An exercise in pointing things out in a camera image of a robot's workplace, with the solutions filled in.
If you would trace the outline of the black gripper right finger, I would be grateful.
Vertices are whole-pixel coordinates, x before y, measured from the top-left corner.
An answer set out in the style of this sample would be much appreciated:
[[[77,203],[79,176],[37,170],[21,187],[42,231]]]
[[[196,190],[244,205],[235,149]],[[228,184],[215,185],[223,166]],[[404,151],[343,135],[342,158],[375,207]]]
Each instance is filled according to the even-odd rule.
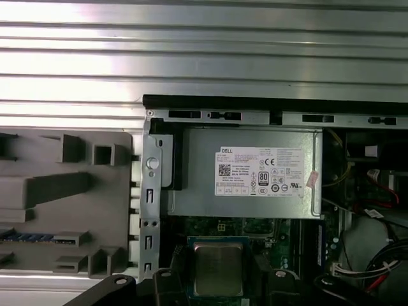
[[[253,257],[253,302],[256,305],[384,305],[380,299],[328,274],[304,283],[290,270],[273,269],[261,254]]]

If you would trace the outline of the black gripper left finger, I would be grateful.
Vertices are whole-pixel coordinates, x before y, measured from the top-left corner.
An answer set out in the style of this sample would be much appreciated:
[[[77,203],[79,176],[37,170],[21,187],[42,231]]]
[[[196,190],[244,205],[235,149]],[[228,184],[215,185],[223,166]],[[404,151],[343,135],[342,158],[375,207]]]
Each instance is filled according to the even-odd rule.
[[[65,306],[189,305],[182,274],[187,264],[187,248],[177,245],[168,268],[160,268],[150,279],[137,283],[129,275],[112,275]]]

